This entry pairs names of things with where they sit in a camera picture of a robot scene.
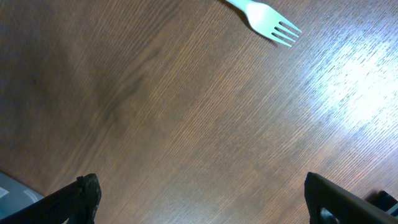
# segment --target wood grain surface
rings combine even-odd
[[[398,197],[398,4],[0,2],[0,170],[48,195],[97,173],[96,223],[308,223],[318,172]]]

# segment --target white plastic fork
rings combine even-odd
[[[281,33],[279,30],[285,31],[286,33],[291,34],[295,37],[299,37],[297,34],[293,33],[292,31],[288,30],[288,28],[284,27],[282,23],[301,32],[299,28],[297,28],[284,16],[282,16],[273,8],[264,3],[254,2],[251,0],[226,0],[226,1],[228,1],[238,9],[242,10],[245,13],[246,17],[248,18],[250,26],[257,33],[263,35],[264,37],[270,38],[271,40],[284,44],[288,47],[291,47],[291,45],[286,43],[279,37],[283,37],[292,42],[295,42],[294,39]]]

